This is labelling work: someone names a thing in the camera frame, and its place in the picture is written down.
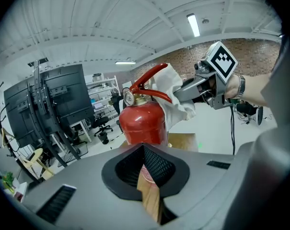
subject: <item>ceiling light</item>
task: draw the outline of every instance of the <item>ceiling light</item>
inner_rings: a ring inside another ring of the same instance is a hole
[[[198,23],[197,23],[197,20],[196,20],[196,16],[192,13],[192,14],[187,15],[187,19],[189,21],[189,24],[192,27],[194,36],[195,37],[196,36],[200,36],[200,32],[199,32],[199,27],[198,27]]]
[[[116,61],[116,65],[134,65],[136,64],[135,61]]]

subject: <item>red fire extinguisher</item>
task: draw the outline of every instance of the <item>red fire extinguisher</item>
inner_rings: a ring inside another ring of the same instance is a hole
[[[167,94],[144,88],[145,82],[165,67],[167,67],[167,64],[162,63],[151,68],[124,94],[127,107],[120,113],[119,122],[128,144],[141,142],[166,146],[168,144],[163,109],[157,102],[147,101],[142,96],[142,94],[153,95],[172,103]]]

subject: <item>floor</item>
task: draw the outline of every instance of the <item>floor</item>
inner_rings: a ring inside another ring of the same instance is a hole
[[[181,121],[170,129],[170,133],[195,133],[196,144],[199,152],[205,153],[219,153],[219,154],[232,154],[232,141],[231,141],[231,129],[230,129],[230,108],[223,108],[220,110],[214,110],[204,103],[195,104],[196,116],[187,121]],[[235,141],[236,152],[239,147],[249,141],[254,141],[262,132],[268,129],[275,128],[277,126],[274,117],[271,114],[269,108],[264,108],[262,124],[258,126],[254,120],[251,120],[249,124],[245,124],[241,120],[237,113],[234,113],[235,120]],[[125,136],[121,132],[119,126],[116,124],[118,117],[110,120],[107,125],[113,128],[113,132],[108,131],[109,143],[104,145],[101,143],[98,137],[94,137],[94,133],[97,129],[90,131],[91,143],[87,143],[88,153],[84,157],[90,157],[102,152],[109,151],[111,149],[118,148],[124,141]],[[80,136],[82,140],[86,140],[86,137]],[[51,170],[54,173],[58,173],[63,166],[58,168],[58,161],[51,165]]]

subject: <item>extinguisher lever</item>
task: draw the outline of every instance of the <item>extinguisher lever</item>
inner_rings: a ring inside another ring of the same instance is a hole
[[[164,69],[168,65],[166,63],[162,63],[160,65],[156,65],[155,67],[151,68],[149,71],[147,71],[144,75],[142,75],[132,86],[130,87],[130,91],[133,94],[146,94],[146,95],[152,95],[156,97],[160,97],[170,103],[172,103],[172,100],[169,98],[169,96],[163,92],[157,91],[157,90],[146,90],[144,89],[144,84],[147,82],[150,78],[153,77],[154,74],[159,72],[160,70]]]

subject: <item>ceiling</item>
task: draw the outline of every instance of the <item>ceiling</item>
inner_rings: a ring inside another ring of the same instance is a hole
[[[131,70],[211,40],[280,41],[280,29],[265,0],[16,0],[0,24],[0,78],[20,81],[32,74],[27,64],[44,57],[41,71],[76,63],[85,74]],[[136,65],[115,65],[127,59]]]

